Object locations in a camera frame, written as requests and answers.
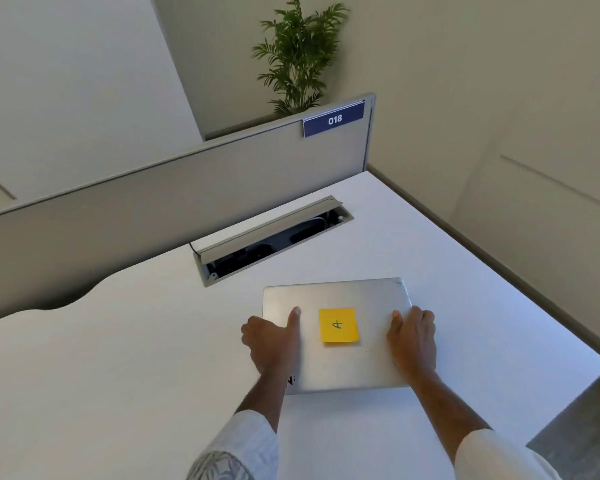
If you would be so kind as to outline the person's right forearm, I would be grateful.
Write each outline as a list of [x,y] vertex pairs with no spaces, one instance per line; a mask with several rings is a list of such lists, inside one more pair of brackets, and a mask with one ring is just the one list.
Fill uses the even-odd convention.
[[408,375],[455,480],[562,480],[547,460],[494,431],[433,371]]

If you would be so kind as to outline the green potted plant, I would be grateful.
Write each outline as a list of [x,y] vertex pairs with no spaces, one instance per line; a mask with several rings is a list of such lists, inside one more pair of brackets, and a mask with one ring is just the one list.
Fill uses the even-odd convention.
[[272,35],[251,49],[256,60],[266,60],[267,70],[257,76],[276,95],[269,101],[274,113],[289,116],[320,105],[326,91],[323,73],[340,47],[339,34],[349,9],[337,2],[305,15],[301,0],[287,0],[272,20],[261,20]]

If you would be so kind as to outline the person's left forearm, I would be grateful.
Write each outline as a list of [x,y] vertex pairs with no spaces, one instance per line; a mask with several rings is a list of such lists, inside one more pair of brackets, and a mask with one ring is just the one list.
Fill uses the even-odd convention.
[[281,368],[263,372],[237,411],[194,460],[186,480],[277,480],[277,427],[289,378]]

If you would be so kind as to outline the grey desk divider panel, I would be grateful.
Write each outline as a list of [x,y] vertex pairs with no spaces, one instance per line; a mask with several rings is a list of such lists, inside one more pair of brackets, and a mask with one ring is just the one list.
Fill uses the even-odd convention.
[[[365,100],[303,137],[304,118]],[[212,139],[188,154],[0,211],[0,319],[65,306],[106,277],[362,173],[376,95]]]

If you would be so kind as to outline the silver laptop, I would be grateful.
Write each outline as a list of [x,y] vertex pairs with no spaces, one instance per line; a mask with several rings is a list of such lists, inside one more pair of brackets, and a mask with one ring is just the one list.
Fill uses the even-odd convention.
[[262,317],[286,325],[301,310],[299,355],[286,395],[406,387],[386,341],[411,300],[400,277],[264,288]]

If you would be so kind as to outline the blue label plate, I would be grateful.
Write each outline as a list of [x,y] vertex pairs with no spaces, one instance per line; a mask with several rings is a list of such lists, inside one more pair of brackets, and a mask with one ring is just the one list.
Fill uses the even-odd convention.
[[333,128],[341,127],[348,123],[363,119],[365,113],[365,100],[337,107],[331,111],[304,118],[303,137],[312,137]]

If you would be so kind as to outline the yellow sticky note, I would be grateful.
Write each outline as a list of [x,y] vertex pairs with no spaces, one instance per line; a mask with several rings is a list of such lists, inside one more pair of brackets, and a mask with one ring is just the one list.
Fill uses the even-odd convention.
[[353,344],[360,340],[355,308],[321,308],[319,329],[325,344]]

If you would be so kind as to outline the person's left hand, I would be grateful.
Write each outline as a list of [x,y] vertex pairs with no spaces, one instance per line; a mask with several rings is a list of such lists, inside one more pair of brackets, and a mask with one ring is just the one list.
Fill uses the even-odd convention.
[[284,377],[295,373],[301,347],[301,327],[294,335],[258,316],[251,316],[241,327],[242,343],[250,350],[250,357],[261,374],[278,372]]

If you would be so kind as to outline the person's right hand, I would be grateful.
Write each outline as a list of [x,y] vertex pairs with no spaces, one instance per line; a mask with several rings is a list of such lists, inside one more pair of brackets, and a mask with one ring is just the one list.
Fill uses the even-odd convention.
[[435,374],[435,315],[414,305],[405,315],[402,314],[402,318],[398,340],[390,339],[390,328],[386,339],[397,370],[409,386],[414,386],[419,380]]

